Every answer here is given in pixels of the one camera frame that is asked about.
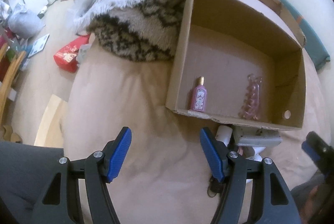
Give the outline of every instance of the person's leg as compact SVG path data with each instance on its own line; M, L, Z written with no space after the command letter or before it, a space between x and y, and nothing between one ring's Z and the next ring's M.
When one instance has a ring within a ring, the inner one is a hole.
M0 142L0 197L20 224L30 222L33 206L63 154L60 148Z

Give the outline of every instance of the pink perfume bottle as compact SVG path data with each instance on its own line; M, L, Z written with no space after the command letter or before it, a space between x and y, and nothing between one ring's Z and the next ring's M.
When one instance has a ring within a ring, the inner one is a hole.
M192 93L190 109L198 112L205 112L207 91L204 87L204 77L198 78L198 86Z

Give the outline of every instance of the grey fabric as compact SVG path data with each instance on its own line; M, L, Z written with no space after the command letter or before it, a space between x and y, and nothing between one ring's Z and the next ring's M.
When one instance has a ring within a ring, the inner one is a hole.
M296 186L294 189L291 190L291 194L295 203L297 205L298 211L304 206L306 200L312 189L315 186L321 185L324 183L324 176L319 173L315 174L312 179L308 182L305 182L299 186Z
M51 179L60 148L0 142L0 197L20 224L28 224L33 206Z

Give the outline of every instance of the gold perfume cap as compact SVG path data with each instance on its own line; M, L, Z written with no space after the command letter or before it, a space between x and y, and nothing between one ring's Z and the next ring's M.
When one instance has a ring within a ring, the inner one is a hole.
M201 77L198 78L198 84L200 86L204 85L204 77L203 76L201 76Z

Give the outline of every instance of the metal screw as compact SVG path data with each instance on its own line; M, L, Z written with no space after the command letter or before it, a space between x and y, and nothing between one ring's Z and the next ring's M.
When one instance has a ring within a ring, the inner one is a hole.
M271 165L273 163L273 160L271 160L270 158L265 158L264 162L268 165Z
M62 157L59 159L59 163L61 164L65 164L67 162L67 158L66 157Z
M237 158L238 157L238 153L237 152L229 152L228 154L230 157L232 158Z
M101 156L103 155L103 152L102 151L97 151L97 152L94 152L93 156L95 158L100 158Z

